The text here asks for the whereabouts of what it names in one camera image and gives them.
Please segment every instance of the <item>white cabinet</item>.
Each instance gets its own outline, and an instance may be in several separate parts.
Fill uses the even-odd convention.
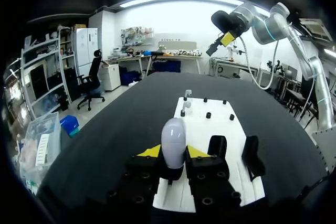
[[[108,68],[100,68],[99,79],[106,91],[112,91],[120,86],[119,65],[110,65]]]

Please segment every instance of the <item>workbench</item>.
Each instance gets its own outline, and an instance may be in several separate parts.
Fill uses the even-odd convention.
[[[212,71],[210,72],[211,75],[213,76],[219,76],[219,73],[223,71],[223,67],[230,67],[230,68],[236,68],[236,69],[241,69],[246,72],[249,72],[248,66],[246,64],[242,64],[237,61],[228,61],[228,60],[223,60],[223,59],[214,59],[212,61]],[[258,77],[259,69],[256,67],[250,66],[251,72],[255,79]]]
[[[127,61],[138,61],[139,62],[139,68],[142,75],[142,78],[145,78],[148,75],[149,69],[152,65],[152,58],[158,59],[158,60],[194,60],[196,62],[197,72],[198,74],[201,74],[200,69],[200,59],[202,56],[187,56],[187,55],[177,55],[177,56],[138,56],[138,57],[125,57],[120,59],[113,59],[108,60],[107,62],[109,64],[114,64],[118,62],[127,62]],[[142,60],[147,60],[147,68],[146,68],[146,74],[142,73]]]
[[[82,206],[87,198],[105,202],[124,172],[127,158],[161,143],[186,89],[192,97],[227,100],[247,136],[259,138],[266,167],[262,183],[269,203],[296,197],[326,175],[319,152],[301,125],[272,96],[254,84],[202,74],[154,73],[120,95],[67,141],[50,167],[37,197],[54,215]],[[311,204],[323,185],[304,201]]]

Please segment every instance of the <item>desk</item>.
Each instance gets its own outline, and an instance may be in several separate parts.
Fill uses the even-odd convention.
[[[319,152],[300,124],[272,96],[250,82],[187,73],[154,73],[89,121],[51,165],[37,197],[56,214],[83,205],[87,197],[105,202],[131,155],[161,143],[164,124],[186,89],[193,97],[228,100],[246,135],[259,138],[258,156],[270,204],[296,197],[326,175]],[[312,203],[323,186],[305,200]]]
[[[117,63],[117,62],[125,62],[125,61],[138,61],[139,67],[142,75],[142,59],[148,59],[146,75],[142,76],[143,78],[148,75],[148,71],[151,68],[152,57],[156,57],[156,59],[165,59],[165,60],[195,60],[197,66],[198,74],[201,74],[199,59],[202,59],[202,56],[186,56],[186,55],[178,55],[178,56],[141,56],[141,57],[126,57],[120,58],[116,60],[108,60],[109,64]]]
[[[231,67],[231,68],[238,68],[241,70],[246,70],[249,72],[247,65],[241,64],[238,62],[231,62],[228,60],[220,60],[220,59],[215,59],[215,71],[212,73],[213,76],[218,76],[218,69],[220,66],[225,66],[225,67]],[[252,74],[254,75],[255,78],[258,76],[258,68],[255,67],[250,67]]]
[[[297,80],[290,80],[290,79],[288,79],[288,78],[286,78],[284,76],[281,76],[281,75],[278,75],[278,78],[280,79],[279,86],[281,85],[282,82],[284,82],[284,84],[282,86],[282,92],[281,92],[281,95],[280,95],[280,99],[281,100],[284,99],[285,94],[286,94],[286,90],[288,90],[287,88],[288,88],[289,84],[292,84],[294,90],[296,90],[296,91],[299,90],[299,88],[301,86],[301,82],[299,82]]]
[[[106,62],[108,64],[116,64],[116,63],[119,63],[119,62],[127,62],[127,61],[137,61],[139,63],[139,68],[140,68],[140,73],[141,73],[141,76],[143,76],[143,73],[142,73],[142,59],[145,58],[145,56],[141,56],[141,57],[125,57],[125,58],[120,58],[120,59],[115,59],[115,60],[107,60]]]
[[[178,55],[178,56],[152,56],[152,57],[146,56],[146,57],[149,58],[148,64],[147,64],[146,76],[148,75],[148,71],[152,64],[152,57],[156,59],[165,59],[165,60],[195,60],[198,74],[201,74],[199,59],[202,59],[202,56]]]
[[[286,91],[290,94],[290,99],[288,101],[288,106],[287,106],[288,109],[289,109],[289,111],[292,111],[291,106],[293,105],[294,101],[296,101],[299,104],[299,106],[303,107],[305,105],[307,99],[304,98],[302,96],[302,94],[300,94],[298,92],[295,92],[293,90],[290,90],[290,89],[286,89]],[[296,118],[296,116],[297,116],[298,113],[299,113],[299,109],[297,108],[297,111],[296,111],[296,113],[294,115],[294,118]]]

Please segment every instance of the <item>plastic container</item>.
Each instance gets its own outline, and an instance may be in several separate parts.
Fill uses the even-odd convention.
[[[75,116],[67,115],[60,121],[64,130],[68,133],[69,136],[73,137],[79,132],[79,123]]]
[[[49,167],[60,153],[60,132],[58,112],[41,116],[30,122],[20,156],[22,178],[29,179],[37,185],[41,183]],[[39,149],[43,142],[47,144],[44,150]]]

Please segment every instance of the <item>office chair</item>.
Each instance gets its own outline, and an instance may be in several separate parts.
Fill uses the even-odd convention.
[[[101,61],[100,49],[96,50],[93,54],[95,58],[92,61],[89,75],[83,77],[84,75],[82,74],[81,76],[77,77],[80,80],[79,90],[81,91],[81,93],[86,94],[85,98],[80,103],[78,103],[77,105],[78,110],[80,109],[81,104],[83,104],[86,101],[89,101],[88,111],[90,111],[91,110],[90,103],[92,101],[92,98],[101,98],[103,102],[105,101],[105,98],[102,97],[99,93],[98,94],[92,93],[93,90],[97,89],[100,86],[100,82],[98,79],[98,70]]]

